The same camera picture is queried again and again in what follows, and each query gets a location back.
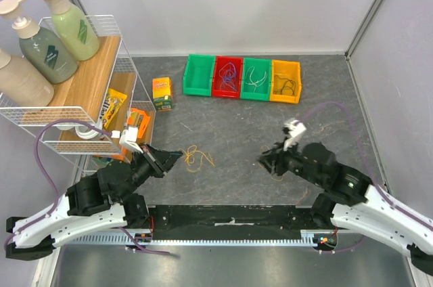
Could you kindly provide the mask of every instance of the plastic storage bin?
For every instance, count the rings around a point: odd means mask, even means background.
[[[272,60],[244,58],[241,99],[269,101]]]
[[[243,65],[243,58],[217,56],[212,80],[212,96],[239,99]]]
[[[300,63],[273,60],[273,80],[269,101],[299,103],[302,83]]]
[[[183,75],[183,92],[190,95],[210,96],[215,56],[189,55]]]

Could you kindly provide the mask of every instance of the pump bottle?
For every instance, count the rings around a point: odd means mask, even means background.
[[[84,13],[69,0],[44,0],[53,14],[51,19],[60,39],[77,60],[97,53],[99,39]]]
[[[76,72],[78,62],[54,32],[22,16],[23,1],[0,1],[0,15],[14,20],[12,28],[18,33],[22,53],[51,84],[69,79]]]
[[[47,106],[54,88],[26,59],[0,49],[0,92],[19,106]]]

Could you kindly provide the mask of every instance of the snack package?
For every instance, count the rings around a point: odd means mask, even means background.
[[[152,95],[157,111],[172,110],[174,105],[170,77],[160,77],[159,79],[153,79]]]
[[[150,116],[143,110],[131,108],[131,116],[128,119],[128,125],[138,128],[138,138],[143,138],[147,125],[149,124]]]
[[[102,120],[102,127],[107,129],[113,120],[116,113],[119,111],[123,102],[127,99],[127,95],[117,92],[114,89],[108,89],[104,104],[102,105],[101,114],[99,118]]]

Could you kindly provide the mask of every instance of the yellow plastic bin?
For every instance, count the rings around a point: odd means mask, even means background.
[[[299,103],[302,83],[300,62],[272,61],[272,86],[269,101]]]

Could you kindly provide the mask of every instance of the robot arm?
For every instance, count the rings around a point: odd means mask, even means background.
[[[10,217],[7,231],[14,234],[6,246],[9,259],[35,260],[81,235],[115,227],[143,227],[149,217],[144,197],[134,191],[149,177],[163,177],[182,152],[157,150],[142,145],[133,152],[131,164],[113,161],[95,174],[83,177],[51,206],[29,218]]]
[[[318,226],[331,224],[373,238],[433,275],[433,220],[374,186],[370,177],[339,163],[321,143],[310,143],[300,152],[297,143],[304,131],[297,120],[285,123],[288,137],[264,152],[259,163],[270,174],[290,171],[324,190],[311,208]]]

